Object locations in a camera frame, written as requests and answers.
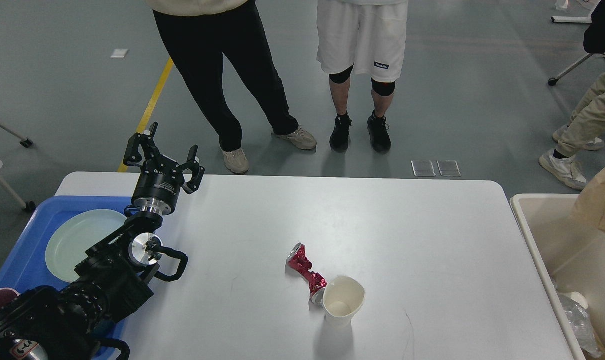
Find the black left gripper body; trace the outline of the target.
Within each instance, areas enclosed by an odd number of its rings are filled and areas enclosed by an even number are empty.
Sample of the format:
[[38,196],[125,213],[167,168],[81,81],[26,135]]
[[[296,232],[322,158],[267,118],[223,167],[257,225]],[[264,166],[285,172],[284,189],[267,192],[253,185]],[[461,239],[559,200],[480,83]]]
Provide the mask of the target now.
[[131,205],[143,212],[162,216],[173,214],[184,183],[179,164],[145,162],[141,166]]

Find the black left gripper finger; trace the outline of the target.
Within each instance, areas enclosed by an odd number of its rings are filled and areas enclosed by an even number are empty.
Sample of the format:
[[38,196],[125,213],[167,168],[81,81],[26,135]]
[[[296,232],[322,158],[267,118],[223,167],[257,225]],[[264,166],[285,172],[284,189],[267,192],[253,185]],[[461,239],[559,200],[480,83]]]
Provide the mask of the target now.
[[136,132],[129,138],[122,160],[125,167],[138,167],[145,171],[161,171],[165,168],[154,141],[158,126],[159,123],[154,121],[148,130]]
[[191,171],[191,179],[189,181],[185,180],[181,185],[182,189],[189,195],[199,190],[205,175],[205,168],[200,166],[200,160],[197,156],[198,150],[199,146],[193,145],[189,150],[186,162],[176,168],[176,171],[181,175],[183,175],[186,170]]

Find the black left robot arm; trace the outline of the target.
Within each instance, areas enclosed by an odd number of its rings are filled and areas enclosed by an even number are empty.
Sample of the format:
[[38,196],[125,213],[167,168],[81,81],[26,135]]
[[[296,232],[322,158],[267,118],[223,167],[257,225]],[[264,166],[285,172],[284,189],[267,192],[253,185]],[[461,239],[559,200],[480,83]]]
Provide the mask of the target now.
[[96,329],[117,324],[137,312],[153,292],[151,280],[177,281],[188,255],[163,245],[156,231],[176,210],[181,191],[196,192],[205,174],[193,145],[177,163],[156,146],[158,124],[135,133],[123,157],[140,168],[126,220],[86,251],[76,265],[78,279],[56,290],[40,285],[0,306],[0,360],[91,360],[103,348],[131,355],[120,339],[99,337]]

